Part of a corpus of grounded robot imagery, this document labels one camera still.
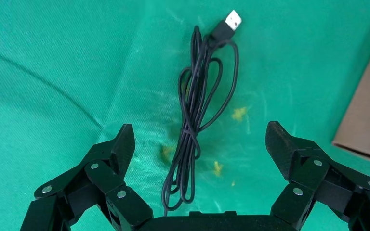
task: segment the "usb cable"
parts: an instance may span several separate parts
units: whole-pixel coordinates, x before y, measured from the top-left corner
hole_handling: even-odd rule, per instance
[[[201,150],[197,140],[199,132],[209,127],[224,111],[229,103],[235,88],[238,77],[239,52],[236,44],[231,40],[235,30],[242,22],[242,19],[232,11],[225,20],[219,22],[215,29],[204,36],[195,26],[191,39],[191,66],[182,70],[178,80],[178,95],[182,110],[182,128],[178,139],[175,155],[171,167],[162,186],[162,205],[164,216],[168,211],[174,211],[182,203],[189,204],[195,198],[195,160],[200,157]],[[216,114],[204,125],[201,126],[203,117],[213,94],[222,78],[223,63],[219,58],[212,57],[218,49],[229,45],[234,50],[235,67],[233,82],[225,102]],[[219,66],[218,76],[211,91],[207,94],[208,70],[214,62]],[[169,206],[170,195],[179,192],[179,200]]]

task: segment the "usb connector metal tip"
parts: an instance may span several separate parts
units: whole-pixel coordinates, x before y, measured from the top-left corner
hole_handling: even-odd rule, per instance
[[[226,24],[232,29],[232,30],[236,30],[236,28],[240,25],[240,23],[242,22],[242,19],[240,18],[240,16],[238,15],[238,13],[236,13],[235,10],[232,10],[232,12],[227,16],[227,18],[225,19],[225,22]]]

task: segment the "yellow stain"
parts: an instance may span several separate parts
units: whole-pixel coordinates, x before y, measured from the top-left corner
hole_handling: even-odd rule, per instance
[[[161,158],[167,164],[170,162],[171,151],[173,151],[172,147],[165,147],[165,146],[163,146],[161,150]]]
[[[236,108],[233,110],[232,119],[242,122],[243,116],[246,115],[246,107]]]
[[[213,163],[213,173],[217,176],[221,176],[223,165],[220,165],[217,161]]]

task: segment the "usb plug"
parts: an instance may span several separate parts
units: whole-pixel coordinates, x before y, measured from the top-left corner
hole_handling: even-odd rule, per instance
[[[227,16],[225,20],[219,22],[211,33],[211,37],[217,41],[229,40],[235,34],[236,28],[240,25],[242,19],[235,10]]]

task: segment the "green cloth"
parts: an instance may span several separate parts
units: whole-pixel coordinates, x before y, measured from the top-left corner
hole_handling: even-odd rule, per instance
[[[268,214],[287,184],[264,145],[271,120],[370,176],[370,162],[331,146],[370,58],[370,0],[0,0],[0,231],[19,230],[34,190],[123,123],[136,138],[126,182],[161,216],[193,26],[209,32],[232,9],[243,19],[237,89],[199,135],[195,201],[170,215]],[[231,49],[218,56],[225,75],[206,118],[231,82]],[[345,229],[319,203],[303,231]],[[93,207],[73,230],[112,228]]]

